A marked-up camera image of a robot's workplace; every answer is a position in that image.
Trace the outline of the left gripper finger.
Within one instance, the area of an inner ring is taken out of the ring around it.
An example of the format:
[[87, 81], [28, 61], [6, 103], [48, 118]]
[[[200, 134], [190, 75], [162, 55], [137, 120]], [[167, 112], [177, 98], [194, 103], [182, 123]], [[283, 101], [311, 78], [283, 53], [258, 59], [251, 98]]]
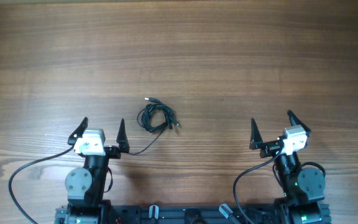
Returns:
[[116, 142], [118, 143], [119, 150], [124, 153], [129, 153], [130, 146], [127, 140], [126, 127], [124, 119], [121, 119], [119, 131], [117, 133]]
[[69, 135], [68, 145], [74, 146], [76, 141], [82, 137], [83, 133], [88, 127], [88, 118], [84, 117], [80, 125]]

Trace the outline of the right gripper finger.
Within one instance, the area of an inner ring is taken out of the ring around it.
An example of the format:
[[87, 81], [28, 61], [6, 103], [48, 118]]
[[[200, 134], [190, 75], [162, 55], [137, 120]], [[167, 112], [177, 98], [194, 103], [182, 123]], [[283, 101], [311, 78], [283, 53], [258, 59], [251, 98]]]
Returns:
[[306, 134], [311, 134], [311, 129], [298, 119], [292, 110], [288, 110], [287, 115], [292, 126], [300, 125], [305, 130]]
[[263, 139], [260, 135], [257, 123], [254, 118], [251, 119], [251, 134], [249, 148], [251, 150], [260, 149], [263, 145]]

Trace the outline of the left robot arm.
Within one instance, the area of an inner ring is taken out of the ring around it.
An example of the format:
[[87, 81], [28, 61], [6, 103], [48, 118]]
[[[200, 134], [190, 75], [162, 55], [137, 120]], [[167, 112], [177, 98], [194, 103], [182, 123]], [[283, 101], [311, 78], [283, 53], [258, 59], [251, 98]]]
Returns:
[[112, 174], [111, 159], [120, 159], [128, 153], [125, 121], [122, 119], [117, 134], [117, 146], [105, 146], [105, 134], [101, 128], [89, 128], [88, 118], [68, 137], [68, 145], [85, 159], [83, 167], [73, 169], [65, 179], [68, 205], [56, 209], [55, 224], [105, 224], [121, 223], [120, 215], [113, 209], [110, 200], [103, 199], [106, 177]]

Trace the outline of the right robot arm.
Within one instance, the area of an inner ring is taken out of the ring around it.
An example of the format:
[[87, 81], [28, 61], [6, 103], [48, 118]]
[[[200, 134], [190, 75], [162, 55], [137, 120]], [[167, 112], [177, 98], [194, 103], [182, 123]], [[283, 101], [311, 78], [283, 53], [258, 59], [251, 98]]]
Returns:
[[293, 111], [287, 111], [290, 126], [274, 141], [262, 139], [255, 119], [251, 119], [250, 149], [260, 157], [272, 157], [275, 178], [284, 197], [274, 201], [274, 222], [291, 224], [331, 223], [325, 199], [325, 169], [315, 162], [301, 163], [297, 152], [308, 144], [311, 129]]

